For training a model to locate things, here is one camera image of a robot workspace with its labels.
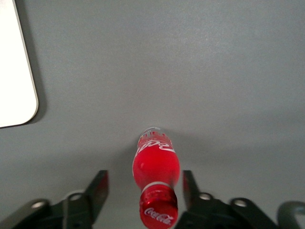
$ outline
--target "white stripe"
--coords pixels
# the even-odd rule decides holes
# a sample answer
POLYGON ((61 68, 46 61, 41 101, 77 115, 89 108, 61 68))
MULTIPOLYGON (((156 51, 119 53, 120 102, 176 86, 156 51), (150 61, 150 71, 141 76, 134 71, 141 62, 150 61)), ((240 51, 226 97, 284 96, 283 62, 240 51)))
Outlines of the white stripe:
POLYGON ((167 183, 165 183, 165 182, 162 182, 162 181, 154 181, 154 182, 152 182, 152 183, 146 185, 146 186, 143 188, 142 193, 143 193, 147 188, 149 188, 150 186, 153 186, 153 185, 165 185, 165 186, 167 186, 167 187, 169 187, 169 188, 172 188, 169 184, 167 184, 167 183))

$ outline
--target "bottle label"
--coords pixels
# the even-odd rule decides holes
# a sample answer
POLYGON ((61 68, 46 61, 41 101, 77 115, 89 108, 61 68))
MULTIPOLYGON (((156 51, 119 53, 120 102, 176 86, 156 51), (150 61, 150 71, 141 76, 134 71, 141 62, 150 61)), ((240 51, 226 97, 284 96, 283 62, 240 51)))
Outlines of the bottle label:
POLYGON ((175 153, 174 149, 166 142, 158 141, 158 140, 150 140, 138 148, 135 156, 137 156, 145 148, 152 147, 152 146, 158 146, 160 150, 171 151, 171 152, 175 153))

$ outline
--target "bottle cap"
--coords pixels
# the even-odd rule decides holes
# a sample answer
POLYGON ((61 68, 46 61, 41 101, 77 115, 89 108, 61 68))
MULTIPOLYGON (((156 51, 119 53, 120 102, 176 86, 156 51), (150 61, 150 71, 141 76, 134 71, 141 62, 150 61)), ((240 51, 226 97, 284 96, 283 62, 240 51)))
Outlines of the bottle cap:
POLYGON ((168 229, 178 218, 177 197, 166 185, 145 189, 140 198, 140 217, 149 229, 168 229))

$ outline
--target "coca-cola logo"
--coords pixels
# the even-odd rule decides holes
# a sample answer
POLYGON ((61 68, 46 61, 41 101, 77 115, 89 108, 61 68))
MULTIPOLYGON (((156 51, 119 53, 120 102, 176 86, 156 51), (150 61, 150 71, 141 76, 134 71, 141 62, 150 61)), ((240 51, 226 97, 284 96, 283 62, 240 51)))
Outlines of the coca-cola logo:
POLYGON ((168 214, 160 214, 158 212, 156 212, 154 210, 154 208, 148 208, 144 211, 144 214, 147 215, 147 216, 150 216, 152 217, 153 219, 161 222, 161 223, 164 223, 166 225, 171 225, 171 220, 173 220, 174 218, 168 214))
POLYGON ((144 150, 147 147, 151 147, 151 146, 159 146, 159 149, 161 150, 166 150, 166 151, 171 151, 174 152, 174 149, 167 144, 166 142, 161 142, 161 141, 156 141, 156 140, 150 140, 148 142, 146 142, 145 144, 143 144, 141 147, 138 148, 136 155, 141 152, 142 150, 144 150))

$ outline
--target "black clamp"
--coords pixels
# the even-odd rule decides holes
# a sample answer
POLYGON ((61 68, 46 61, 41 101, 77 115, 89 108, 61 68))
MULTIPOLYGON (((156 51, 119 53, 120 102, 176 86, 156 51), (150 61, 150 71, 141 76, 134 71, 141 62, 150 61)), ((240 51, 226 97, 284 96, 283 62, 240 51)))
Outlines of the black clamp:
POLYGON ((183 171, 183 194, 187 211, 175 229, 301 229, 295 212, 305 215, 305 203, 286 202, 279 208, 277 226, 248 199, 234 198, 225 204, 200 192, 190 170, 183 171))
POLYGON ((83 193, 50 205, 35 199, 0 222, 1 229, 92 229, 108 196, 108 172, 101 170, 83 193))

